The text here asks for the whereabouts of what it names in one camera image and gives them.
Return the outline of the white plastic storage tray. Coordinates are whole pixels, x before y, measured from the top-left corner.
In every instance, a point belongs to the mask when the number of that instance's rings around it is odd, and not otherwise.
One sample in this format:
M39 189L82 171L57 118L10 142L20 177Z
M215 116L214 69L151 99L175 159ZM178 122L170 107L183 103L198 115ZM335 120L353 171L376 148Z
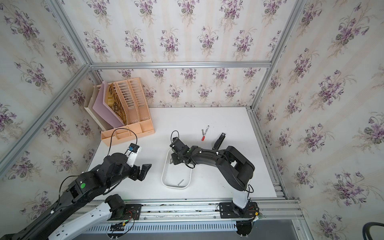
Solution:
M185 164L173 165L171 162L172 150L169 149L165 159L161 182L170 189L183 190L186 189L191 182L192 169L185 166Z

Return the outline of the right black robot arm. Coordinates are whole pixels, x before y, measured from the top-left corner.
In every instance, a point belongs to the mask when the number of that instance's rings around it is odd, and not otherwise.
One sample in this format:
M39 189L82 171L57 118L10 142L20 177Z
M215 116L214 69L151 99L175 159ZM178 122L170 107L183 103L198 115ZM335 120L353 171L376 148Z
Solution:
M249 182L253 178L255 166L235 147L229 146L224 150L188 147L178 137L171 139L170 147L174 165L184 164L190 169L197 165L217 168L227 183L236 190L232 200L234 206L240 210L247 207L248 194L252 191Z

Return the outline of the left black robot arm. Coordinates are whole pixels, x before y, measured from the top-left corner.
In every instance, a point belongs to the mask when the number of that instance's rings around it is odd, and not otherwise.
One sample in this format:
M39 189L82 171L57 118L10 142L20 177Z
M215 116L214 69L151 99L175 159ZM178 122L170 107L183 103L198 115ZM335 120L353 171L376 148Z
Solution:
M141 168L128 165L128 157L122 153L106 156L101 165L80 174L59 199L35 221L16 234L8 234L3 240L47 240L73 213L100 195L106 195L116 184L130 178L143 181L151 164Z

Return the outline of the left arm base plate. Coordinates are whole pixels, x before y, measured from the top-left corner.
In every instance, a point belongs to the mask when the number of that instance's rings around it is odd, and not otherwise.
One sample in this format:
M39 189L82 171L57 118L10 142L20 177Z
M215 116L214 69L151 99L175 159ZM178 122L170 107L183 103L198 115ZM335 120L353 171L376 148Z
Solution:
M139 220L142 206L141 204L126 204L124 208L113 211L109 221L123 221L130 218L133 218L135 221Z

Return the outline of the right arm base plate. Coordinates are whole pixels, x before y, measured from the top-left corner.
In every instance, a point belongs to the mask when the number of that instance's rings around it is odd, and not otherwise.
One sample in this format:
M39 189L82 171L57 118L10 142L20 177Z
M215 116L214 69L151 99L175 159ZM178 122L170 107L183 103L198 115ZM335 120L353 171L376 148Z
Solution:
M260 208L252 201L248 201L243 209L233 202L219 203L218 208L221 219L251 219L260 215Z

